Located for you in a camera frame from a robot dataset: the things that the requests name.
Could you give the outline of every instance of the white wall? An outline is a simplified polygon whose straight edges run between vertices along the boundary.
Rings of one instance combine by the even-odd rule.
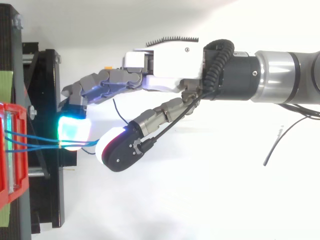
[[[61,87],[162,36],[225,38],[238,51],[320,50],[316,0],[10,0],[24,41],[62,56]],[[116,96],[131,120],[176,97]],[[90,106],[92,139],[123,126],[111,101]],[[64,171],[65,223],[36,240],[284,240],[320,238],[317,121],[304,120],[262,163],[281,125],[301,116],[272,104],[203,101],[139,162],[111,172],[78,153]]]

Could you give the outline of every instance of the serrated edge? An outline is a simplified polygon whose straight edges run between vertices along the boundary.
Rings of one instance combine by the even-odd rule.
[[[164,42],[173,42],[173,41],[182,41],[182,42],[194,42],[194,43],[198,43],[199,42],[199,38],[198,37],[181,37],[181,36],[165,36],[162,37],[160,39],[157,40],[153,40],[153,41],[149,41],[147,42],[145,45],[146,47],[151,47],[157,44],[161,44]]]

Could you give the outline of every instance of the red plastic crate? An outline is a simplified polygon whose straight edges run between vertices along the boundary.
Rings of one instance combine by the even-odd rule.
[[[28,178],[28,153],[16,152],[13,154],[14,161],[14,192],[9,193],[7,159],[5,152],[5,112],[13,114],[13,131],[27,134],[27,111],[24,107],[16,104],[0,103],[0,209],[8,203],[21,196],[29,187]],[[15,141],[27,143],[26,137],[12,135]],[[25,146],[13,144],[13,149],[25,149]]]

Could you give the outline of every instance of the metal screw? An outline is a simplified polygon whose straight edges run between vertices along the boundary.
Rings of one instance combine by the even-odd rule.
[[[55,63],[61,64],[61,56],[60,55],[55,55]]]
[[[35,107],[33,105],[31,105],[29,107],[29,117],[31,120],[34,120],[35,119],[35,116],[37,116],[38,112],[37,110],[35,110]]]
[[[12,25],[18,30],[24,29],[22,25],[22,16],[20,14],[17,14],[13,17]]]

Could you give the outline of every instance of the black cable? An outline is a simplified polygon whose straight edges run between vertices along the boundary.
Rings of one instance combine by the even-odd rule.
[[[280,140],[286,135],[287,132],[289,132],[290,129],[292,129],[296,124],[300,123],[302,120],[305,120],[307,117],[305,116],[304,118],[301,118],[300,120],[296,121],[294,124],[292,124],[282,135],[281,137],[279,137],[275,143],[273,144],[268,156],[266,156],[266,159],[264,160],[264,163],[263,163],[263,166],[266,166],[270,157],[271,157],[271,154],[273,153],[273,151],[275,150],[276,146],[278,145],[278,143],[280,142]]]
[[[293,105],[289,105],[289,104],[278,104],[280,107],[287,109],[289,111],[295,112],[295,113],[299,113],[309,119],[312,120],[320,120],[320,112],[302,107],[298,104]]]
[[[115,108],[116,112],[118,113],[119,117],[128,125],[129,123],[121,116],[120,112],[118,111],[115,99],[113,98],[112,100],[113,100],[113,103],[114,103],[114,108]]]
[[[217,51],[217,55],[213,59],[211,67],[202,80],[203,92],[210,93],[206,95],[206,97],[213,100],[218,93],[219,77],[224,70],[226,63],[234,54],[235,46],[230,40],[220,39],[210,42],[203,49]]]
[[[188,105],[188,107],[175,119],[173,120],[165,129],[163,129],[157,136],[152,138],[152,142],[155,143],[163,134],[165,134],[169,129],[171,129],[177,122],[179,122],[179,120],[181,120],[189,111],[190,109],[192,109],[192,107],[199,102],[201,99],[203,99],[204,97],[206,97],[208,94],[202,94],[200,96],[198,96],[195,100],[192,101],[192,103],[190,103]]]
[[[81,148],[84,152],[86,152],[87,154],[90,154],[90,155],[96,155],[95,152],[89,152],[87,150],[85,150],[83,147]]]

